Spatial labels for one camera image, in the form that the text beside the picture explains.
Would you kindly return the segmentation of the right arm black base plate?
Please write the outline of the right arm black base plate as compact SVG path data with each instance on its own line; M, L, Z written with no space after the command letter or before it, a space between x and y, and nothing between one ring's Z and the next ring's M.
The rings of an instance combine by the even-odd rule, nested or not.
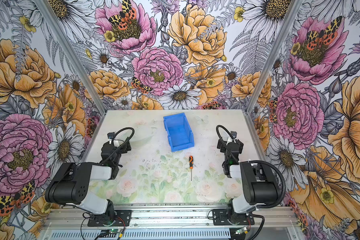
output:
M255 221L252 216L247 214L237 214L227 209L213 209L210 216L215 226L249 226L254 225Z

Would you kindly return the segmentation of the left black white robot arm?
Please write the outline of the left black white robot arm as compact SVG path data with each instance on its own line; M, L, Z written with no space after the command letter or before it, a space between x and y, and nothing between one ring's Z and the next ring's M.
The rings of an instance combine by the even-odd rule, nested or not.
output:
M112 141L104 143L99 163L62 164L46 189L48 203L75 206L100 218L104 225L112 224L116 213L111 200L102 199L89 191L92 180L114 180L119 173L122 154L132 149L129 140L122 140L120 146Z

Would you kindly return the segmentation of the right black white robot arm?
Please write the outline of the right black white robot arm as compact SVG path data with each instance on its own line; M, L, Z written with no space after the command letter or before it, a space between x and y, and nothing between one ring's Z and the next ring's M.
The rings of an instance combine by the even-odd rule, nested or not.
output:
M238 140L218 140L217 148L225 155L222 163L224 174L230 179L241 180L242 188L238 197L230 197L226 213L222 210L214 212L215 225L253 224L251 213L274 208L285 197L285 179L274 165L265 161L237 161L243 146Z

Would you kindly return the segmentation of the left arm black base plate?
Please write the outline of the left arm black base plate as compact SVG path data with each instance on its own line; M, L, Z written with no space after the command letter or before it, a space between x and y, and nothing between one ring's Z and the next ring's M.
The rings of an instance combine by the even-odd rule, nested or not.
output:
M115 210L111 216L102 214L90 217L87 225L88 227L127 227L131 218L131 210Z

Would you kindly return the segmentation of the orange black handled screwdriver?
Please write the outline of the orange black handled screwdriver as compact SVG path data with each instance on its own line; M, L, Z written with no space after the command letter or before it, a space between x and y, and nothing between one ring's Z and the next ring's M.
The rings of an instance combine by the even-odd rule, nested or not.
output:
M194 168L194 158L193 156L189 156L189 167L191 170L191 181L193 180L193 168Z

